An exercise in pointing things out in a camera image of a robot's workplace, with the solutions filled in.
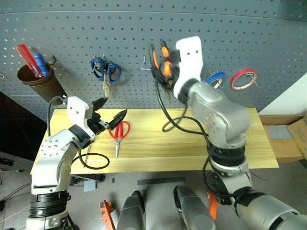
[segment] gray pegboard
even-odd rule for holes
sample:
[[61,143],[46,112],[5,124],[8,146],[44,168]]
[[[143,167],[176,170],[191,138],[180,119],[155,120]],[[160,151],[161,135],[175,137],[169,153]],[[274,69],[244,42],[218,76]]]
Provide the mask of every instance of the gray pegboard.
[[[153,42],[198,35],[204,68],[225,71],[227,96],[246,107],[263,109],[307,70],[307,3],[298,1],[1,1],[1,91],[42,119],[47,104],[16,77],[23,61],[15,45],[25,43],[52,61],[69,96],[87,101],[103,96],[101,83],[89,76],[92,54],[104,54],[123,71],[111,86],[108,108],[158,108],[150,71],[141,70]],[[258,73],[258,86],[235,92],[231,77],[241,69]],[[168,107],[181,107],[164,96]]]

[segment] white wall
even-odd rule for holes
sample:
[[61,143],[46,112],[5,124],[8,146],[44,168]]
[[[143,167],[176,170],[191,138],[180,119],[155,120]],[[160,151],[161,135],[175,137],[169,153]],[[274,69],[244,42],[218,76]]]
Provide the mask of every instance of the white wall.
[[307,73],[260,111],[260,115],[303,115],[307,113]]

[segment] wooden table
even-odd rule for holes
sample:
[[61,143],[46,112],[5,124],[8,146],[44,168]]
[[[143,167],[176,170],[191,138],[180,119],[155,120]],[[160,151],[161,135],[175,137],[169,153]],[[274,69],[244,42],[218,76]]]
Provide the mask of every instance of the wooden table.
[[[111,121],[121,109],[100,109],[98,113],[104,121]],[[248,108],[252,124],[247,131],[246,157],[249,168],[278,168],[255,108]],[[169,109],[172,117],[180,116],[182,109]],[[201,135],[184,133],[173,129],[163,133],[161,128],[167,118],[161,109],[128,109],[125,120],[130,123],[130,133],[120,144],[118,158],[115,159],[115,141],[107,131],[99,134],[91,145],[90,152],[102,153],[109,157],[110,165],[102,170],[84,168],[79,160],[71,167],[72,174],[119,173],[119,172],[159,172],[201,170],[208,156],[206,143]],[[56,109],[51,119],[51,134],[72,125],[66,109]],[[199,130],[192,121],[185,120],[181,126]],[[99,156],[89,156],[87,163],[94,167],[102,166],[106,160]]]

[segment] blue pen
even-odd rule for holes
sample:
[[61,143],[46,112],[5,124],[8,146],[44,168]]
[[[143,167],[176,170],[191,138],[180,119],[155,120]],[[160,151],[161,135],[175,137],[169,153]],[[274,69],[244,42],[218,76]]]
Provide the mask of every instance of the blue pen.
[[40,67],[40,70],[42,71],[44,77],[47,76],[47,74],[49,73],[47,66],[46,66],[46,62],[43,59],[42,55],[39,53],[34,54],[34,59],[36,61],[36,64]]

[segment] red scissors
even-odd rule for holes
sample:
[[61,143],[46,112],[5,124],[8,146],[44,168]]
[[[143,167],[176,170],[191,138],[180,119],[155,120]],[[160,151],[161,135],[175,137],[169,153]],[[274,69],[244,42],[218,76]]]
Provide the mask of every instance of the red scissors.
[[[123,124],[126,124],[128,127],[127,132],[124,134],[123,132]],[[124,139],[127,134],[130,131],[130,124],[127,121],[122,121],[115,129],[115,134],[113,135],[111,130],[109,130],[110,136],[115,140],[116,142],[116,148],[115,148],[115,158],[117,159],[118,153],[119,153],[119,146],[122,139]]]

